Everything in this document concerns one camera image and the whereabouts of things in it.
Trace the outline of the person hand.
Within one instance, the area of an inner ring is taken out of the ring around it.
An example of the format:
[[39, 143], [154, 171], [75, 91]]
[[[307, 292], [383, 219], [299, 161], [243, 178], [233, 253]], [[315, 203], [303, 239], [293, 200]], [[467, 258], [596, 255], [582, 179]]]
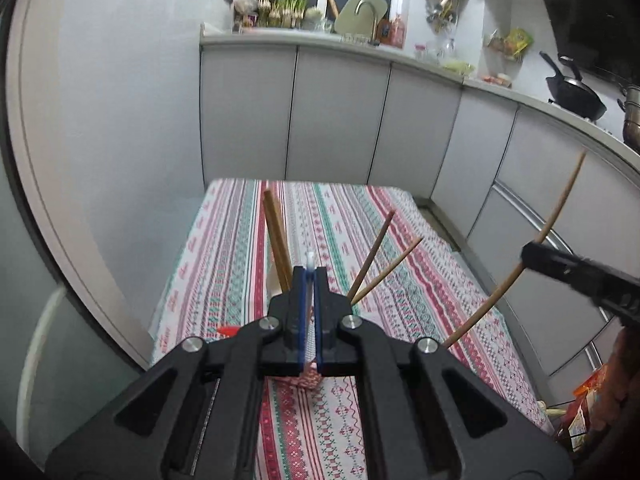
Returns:
[[639, 365], [632, 366], [632, 361], [638, 357], [637, 333], [625, 327], [616, 337], [606, 363], [604, 382], [593, 405], [591, 422], [594, 430], [602, 431], [606, 426], [613, 426], [620, 418], [623, 402], [627, 398], [638, 398]]

